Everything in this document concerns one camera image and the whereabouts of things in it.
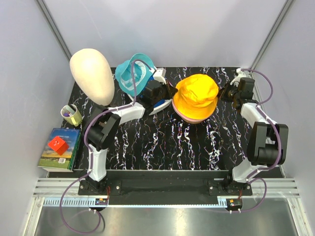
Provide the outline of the pink bucket hat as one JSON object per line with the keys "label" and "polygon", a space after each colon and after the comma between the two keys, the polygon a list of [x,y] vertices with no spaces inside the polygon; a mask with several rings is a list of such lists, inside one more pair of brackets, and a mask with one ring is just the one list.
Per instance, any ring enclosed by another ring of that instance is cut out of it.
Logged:
{"label": "pink bucket hat", "polygon": [[186,122],[197,124],[208,119],[215,111],[217,100],[206,105],[193,105],[172,100],[174,111]]}

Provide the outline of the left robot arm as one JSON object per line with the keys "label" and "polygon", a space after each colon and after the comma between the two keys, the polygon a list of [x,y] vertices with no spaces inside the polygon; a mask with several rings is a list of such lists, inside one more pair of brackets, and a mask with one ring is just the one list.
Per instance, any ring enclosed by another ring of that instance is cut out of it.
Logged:
{"label": "left robot arm", "polygon": [[168,80],[159,82],[150,80],[132,102],[110,107],[96,115],[84,132],[84,143],[89,152],[87,178],[91,179],[89,189],[100,195],[106,190],[107,152],[120,125],[141,119],[154,111],[154,106],[161,100],[171,100],[178,90]]}

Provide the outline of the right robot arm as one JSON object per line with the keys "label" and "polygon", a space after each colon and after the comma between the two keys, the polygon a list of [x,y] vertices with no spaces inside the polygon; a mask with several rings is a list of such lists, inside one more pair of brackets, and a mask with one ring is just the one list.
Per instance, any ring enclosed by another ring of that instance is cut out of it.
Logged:
{"label": "right robot arm", "polygon": [[237,77],[220,91],[219,99],[231,102],[252,128],[247,157],[224,179],[223,188],[229,195],[240,191],[254,176],[284,163],[288,140],[288,126],[272,120],[253,99],[254,79]]}

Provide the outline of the orange bucket hat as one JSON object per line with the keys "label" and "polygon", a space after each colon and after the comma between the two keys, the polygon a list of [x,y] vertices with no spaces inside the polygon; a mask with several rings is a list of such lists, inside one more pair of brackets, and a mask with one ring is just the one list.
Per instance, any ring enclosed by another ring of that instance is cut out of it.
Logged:
{"label": "orange bucket hat", "polygon": [[204,120],[213,114],[218,102],[219,87],[210,76],[194,74],[176,84],[172,102],[181,116]]}

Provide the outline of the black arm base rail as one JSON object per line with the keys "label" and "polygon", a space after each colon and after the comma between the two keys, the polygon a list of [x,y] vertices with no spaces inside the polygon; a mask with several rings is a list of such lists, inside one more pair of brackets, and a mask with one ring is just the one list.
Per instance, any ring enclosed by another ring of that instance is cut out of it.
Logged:
{"label": "black arm base rail", "polygon": [[219,196],[251,196],[247,183],[235,183],[230,171],[108,170],[100,182],[81,181],[79,195],[109,194],[114,206],[196,206],[218,204]]}

